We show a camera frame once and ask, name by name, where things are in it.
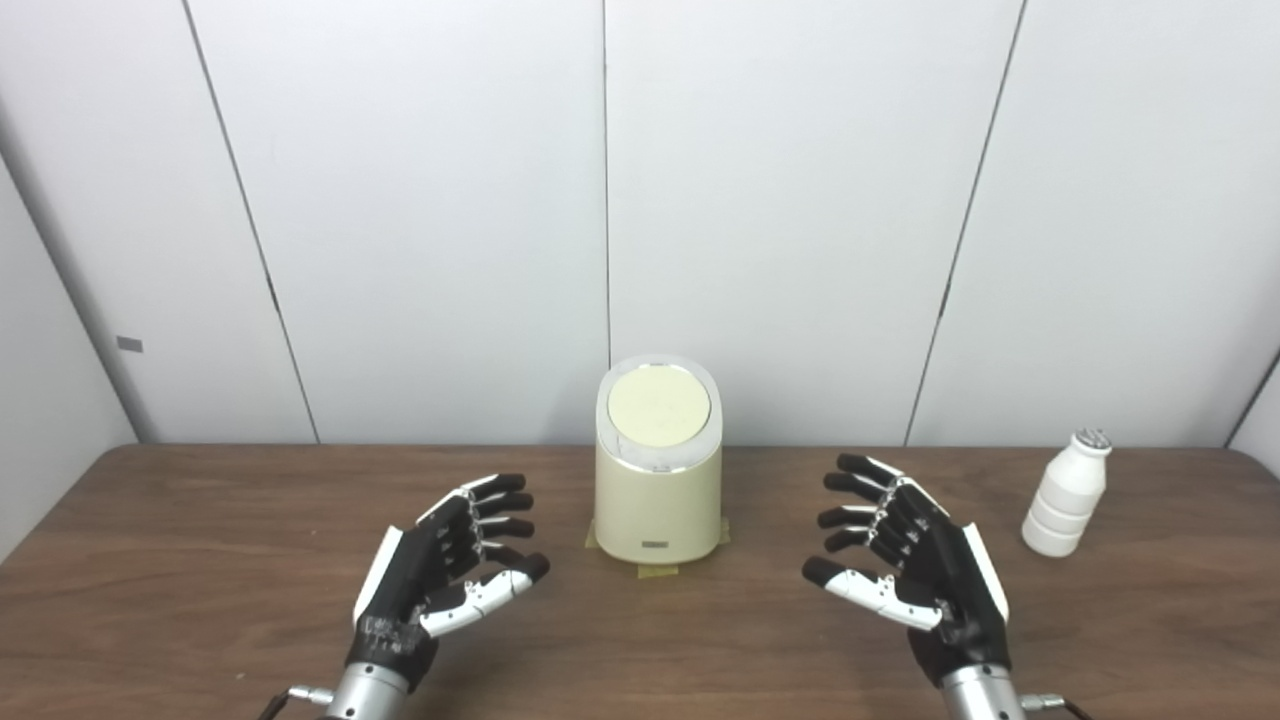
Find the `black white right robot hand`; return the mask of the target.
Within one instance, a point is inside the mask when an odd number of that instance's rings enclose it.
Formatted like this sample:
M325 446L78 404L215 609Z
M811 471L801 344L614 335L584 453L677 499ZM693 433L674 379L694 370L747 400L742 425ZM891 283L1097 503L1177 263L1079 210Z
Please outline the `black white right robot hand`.
M975 524L960 524L914 478L867 455L841 454L823 484L861 502L819 514L818 527L833 533L826 555L803 564L806 580L905 626L932 685L970 666L1012 670L1009 601ZM851 547L888 571L829 559Z

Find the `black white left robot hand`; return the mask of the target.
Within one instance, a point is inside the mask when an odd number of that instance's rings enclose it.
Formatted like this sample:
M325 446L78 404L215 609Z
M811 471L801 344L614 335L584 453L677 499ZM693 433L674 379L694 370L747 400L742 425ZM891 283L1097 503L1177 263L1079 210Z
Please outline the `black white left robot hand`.
M534 506L525 487L520 473L483 477L445 493L408 529L388 527L355 602L346 664L387 670L415 692L442 637L543 579L550 570L545 555L502 542L535 533L515 516Z

